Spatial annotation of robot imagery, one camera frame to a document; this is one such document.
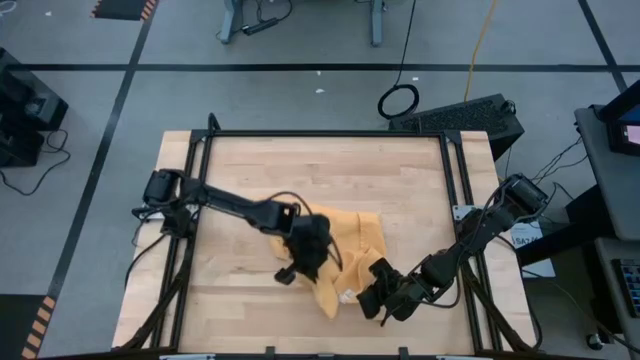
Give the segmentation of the yellow waffle-weave towel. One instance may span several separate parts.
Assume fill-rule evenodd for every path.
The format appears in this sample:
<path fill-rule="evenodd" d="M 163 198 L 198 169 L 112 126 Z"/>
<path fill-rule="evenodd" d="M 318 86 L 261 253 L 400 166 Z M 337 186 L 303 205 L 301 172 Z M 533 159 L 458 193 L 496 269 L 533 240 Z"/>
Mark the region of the yellow waffle-weave towel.
<path fill-rule="evenodd" d="M 314 214 L 329 219 L 342 268 L 328 257 L 319 267 L 315 281 L 305 275 L 297 275 L 296 279 L 311 288 L 318 306 L 329 319 L 334 319 L 340 304 L 356 304 L 356 296 L 374 282 L 369 267 L 386 256 L 387 248 L 376 213 L 343 211 L 317 204 L 311 204 L 310 208 Z"/>

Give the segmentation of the black stand base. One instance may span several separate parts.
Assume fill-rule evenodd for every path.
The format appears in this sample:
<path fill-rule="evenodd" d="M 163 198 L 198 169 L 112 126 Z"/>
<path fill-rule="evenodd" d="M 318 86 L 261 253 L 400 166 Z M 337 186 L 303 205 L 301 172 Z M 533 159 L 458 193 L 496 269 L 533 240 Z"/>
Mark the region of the black stand base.
<path fill-rule="evenodd" d="M 600 187 L 594 185 L 572 200 L 565 210 L 570 223 L 516 250 L 519 264 L 527 266 L 598 237 L 616 237 Z"/>

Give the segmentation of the grey side table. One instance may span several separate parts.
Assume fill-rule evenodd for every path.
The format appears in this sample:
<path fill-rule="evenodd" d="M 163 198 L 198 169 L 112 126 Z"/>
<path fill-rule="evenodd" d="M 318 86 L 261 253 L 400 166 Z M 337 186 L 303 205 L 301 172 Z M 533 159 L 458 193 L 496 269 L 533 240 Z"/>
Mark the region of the grey side table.
<path fill-rule="evenodd" d="M 640 157 L 611 151 L 606 126 L 592 108 L 574 116 L 616 236 L 640 241 Z"/>

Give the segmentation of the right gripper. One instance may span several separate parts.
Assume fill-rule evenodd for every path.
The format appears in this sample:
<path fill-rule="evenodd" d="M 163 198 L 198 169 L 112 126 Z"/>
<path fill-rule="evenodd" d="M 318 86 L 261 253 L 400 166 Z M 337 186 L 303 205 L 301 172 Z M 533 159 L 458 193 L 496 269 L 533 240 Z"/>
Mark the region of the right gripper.
<path fill-rule="evenodd" d="M 418 272 L 401 275 L 386 258 L 376 260 L 370 267 L 375 281 L 357 296 L 367 320 L 405 321 L 413 315 L 425 299 L 427 291 Z"/>

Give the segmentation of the black orange-striped floor mat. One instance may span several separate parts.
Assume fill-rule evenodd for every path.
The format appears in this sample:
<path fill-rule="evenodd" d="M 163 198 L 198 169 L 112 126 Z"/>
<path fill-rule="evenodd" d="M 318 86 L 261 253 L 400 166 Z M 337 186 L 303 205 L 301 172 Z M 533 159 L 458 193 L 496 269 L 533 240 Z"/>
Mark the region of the black orange-striped floor mat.
<path fill-rule="evenodd" d="M 91 11 L 92 18 L 146 21 L 159 0 L 98 0 Z"/>
<path fill-rule="evenodd" d="M 0 294 L 0 360 L 36 359 L 55 306 L 46 295 Z"/>

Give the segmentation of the black aluminium table frame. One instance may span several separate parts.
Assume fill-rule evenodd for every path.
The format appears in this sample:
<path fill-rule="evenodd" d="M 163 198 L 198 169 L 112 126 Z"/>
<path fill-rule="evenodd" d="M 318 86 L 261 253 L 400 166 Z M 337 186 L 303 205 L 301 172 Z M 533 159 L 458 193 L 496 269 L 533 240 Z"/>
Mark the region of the black aluminium table frame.
<path fill-rule="evenodd" d="M 498 185 L 483 132 L 221 130 L 204 143 L 199 130 L 168 131 L 156 165 L 189 169 L 244 197 L 300 195 L 312 204 L 377 213 L 388 259 L 404 272 L 453 243 L 454 204 L 482 205 Z M 282 263 L 265 235 L 209 209 L 189 242 L 162 239 L 156 221 L 141 228 L 115 345 L 142 326 L 188 247 L 194 251 L 190 277 L 153 337 L 159 346 L 218 356 L 321 357 L 470 355 L 506 347 L 480 303 L 454 292 L 403 322 L 369 321 L 355 304 L 341 305 L 329 318 L 304 282 L 275 282 Z"/>

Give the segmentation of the black monitor with lit screen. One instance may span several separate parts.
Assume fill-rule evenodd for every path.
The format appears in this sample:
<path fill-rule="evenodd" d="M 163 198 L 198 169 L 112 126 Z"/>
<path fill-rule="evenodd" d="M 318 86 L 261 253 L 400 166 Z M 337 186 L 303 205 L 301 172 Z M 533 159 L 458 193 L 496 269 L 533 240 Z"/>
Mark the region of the black monitor with lit screen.
<path fill-rule="evenodd" d="M 613 152 L 640 157 L 640 80 L 597 111 Z"/>

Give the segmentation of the black power strip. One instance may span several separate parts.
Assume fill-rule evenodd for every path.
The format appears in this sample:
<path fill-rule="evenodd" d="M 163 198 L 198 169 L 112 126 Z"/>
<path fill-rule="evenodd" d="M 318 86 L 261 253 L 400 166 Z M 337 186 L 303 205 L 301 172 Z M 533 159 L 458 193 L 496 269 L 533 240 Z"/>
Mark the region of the black power strip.
<path fill-rule="evenodd" d="M 276 17 L 274 18 L 270 18 L 268 20 L 264 20 L 264 21 L 260 21 L 259 23 L 255 24 L 255 25 L 245 25 L 241 28 L 241 31 L 246 35 L 246 36 L 251 36 L 254 35 L 256 33 L 262 32 L 266 29 L 269 29 L 275 25 L 277 25 L 280 22 L 280 20 Z"/>

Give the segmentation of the grey desk leg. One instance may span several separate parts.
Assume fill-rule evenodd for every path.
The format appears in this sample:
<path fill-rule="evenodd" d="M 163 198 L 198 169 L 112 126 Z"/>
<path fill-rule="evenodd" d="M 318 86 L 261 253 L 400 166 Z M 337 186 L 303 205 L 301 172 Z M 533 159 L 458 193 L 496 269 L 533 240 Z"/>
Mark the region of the grey desk leg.
<path fill-rule="evenodd" d="M 384 0 L 370 0 L 371 45 L 379 47 L 383 42 Z"/>
<path fill-rule="evenodd" d="M 223 0 L 223 3 L 225 7 L 223 23 L 217 37 L 222 44 L 227 45 L 244 25 L 244 0 Z"/>

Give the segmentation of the black perforated computer tower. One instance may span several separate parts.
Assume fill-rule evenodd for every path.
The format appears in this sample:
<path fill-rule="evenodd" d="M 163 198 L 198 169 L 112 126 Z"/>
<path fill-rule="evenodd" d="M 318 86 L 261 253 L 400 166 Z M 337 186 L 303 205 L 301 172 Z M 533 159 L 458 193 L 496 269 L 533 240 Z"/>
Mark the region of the black perforated computer tower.
<path fill-rule="evenodd" d="M 494 160 L 499 159 L 524 134 L 516 117 L 515 103 L 500 93 L 399 117 L 390 121 L 389 129 L 484 131 Z"/>

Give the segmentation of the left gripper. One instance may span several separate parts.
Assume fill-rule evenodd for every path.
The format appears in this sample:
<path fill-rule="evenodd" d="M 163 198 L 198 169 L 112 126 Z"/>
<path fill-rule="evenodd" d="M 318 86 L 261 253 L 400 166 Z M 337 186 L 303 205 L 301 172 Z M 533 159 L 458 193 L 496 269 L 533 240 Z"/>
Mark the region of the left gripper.
<path fill-rule="evenodd" d="M 274 280 L 288 286 L 296 279 L 297 272 L 316 281 L 320 267 L 329 257 L 331 243 L 330 221 L 326 216 L 305 215 L 295 218 L 291 234 L 284 239 L 292 263 L 280 268 L 274 274 Z"/>

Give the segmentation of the black equipment stack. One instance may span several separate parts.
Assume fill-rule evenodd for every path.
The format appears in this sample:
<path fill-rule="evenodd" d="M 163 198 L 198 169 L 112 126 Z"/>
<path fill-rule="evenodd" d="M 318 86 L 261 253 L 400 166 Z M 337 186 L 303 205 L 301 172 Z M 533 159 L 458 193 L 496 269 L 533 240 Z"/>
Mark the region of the black equipment stack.
<path fill-rule="evenodd" d="M 0 47 L 0 168 L 34 166 L 68 103 Z"/>

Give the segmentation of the black keyboard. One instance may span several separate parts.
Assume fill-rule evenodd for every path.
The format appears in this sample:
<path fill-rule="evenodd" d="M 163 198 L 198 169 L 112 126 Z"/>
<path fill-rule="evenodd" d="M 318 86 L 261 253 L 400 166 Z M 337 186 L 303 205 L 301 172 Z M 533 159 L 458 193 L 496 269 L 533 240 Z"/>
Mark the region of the black keyboard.
<path fill-rule="evenodd" d="M 612 266 L 632 318 L 640 318 L 640 259 L 613 259 Z"/>

